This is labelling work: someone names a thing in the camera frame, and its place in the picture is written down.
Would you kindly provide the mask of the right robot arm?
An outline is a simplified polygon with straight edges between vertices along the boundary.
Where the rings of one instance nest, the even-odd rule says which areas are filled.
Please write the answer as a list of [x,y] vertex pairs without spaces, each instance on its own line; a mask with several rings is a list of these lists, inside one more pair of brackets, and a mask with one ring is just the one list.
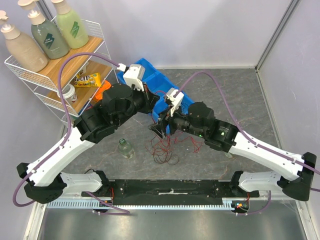
[[269,168],[266,172],[236,171],[229,191],[235,197],[254,191],[282,191],[298,201],[308,201],[317,157],[311,152],[297,154],[258,140],[237,126],[216,119],[203,102],[195,102],[186,114],[170,108],[159,114],[149,129],[163,138],[182,131],[200,138],[211,149],[250,159]]

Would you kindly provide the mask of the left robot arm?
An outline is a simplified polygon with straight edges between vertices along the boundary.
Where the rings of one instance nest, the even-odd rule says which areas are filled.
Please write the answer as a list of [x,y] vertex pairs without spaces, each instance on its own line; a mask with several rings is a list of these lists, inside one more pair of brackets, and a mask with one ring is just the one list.
[[33,163],[20,163],[19,176],[25,184],[26,196],[47,204],[65,195],[91,192],[99,197],[110,191],[109,180],[101,170],[70,174],[63,169],[77,156],[112,135],[136,113],[150,114],[160,97],[146,84],[137,90],[117,83],[105,90],[102,100],[84,111],[59,142]]

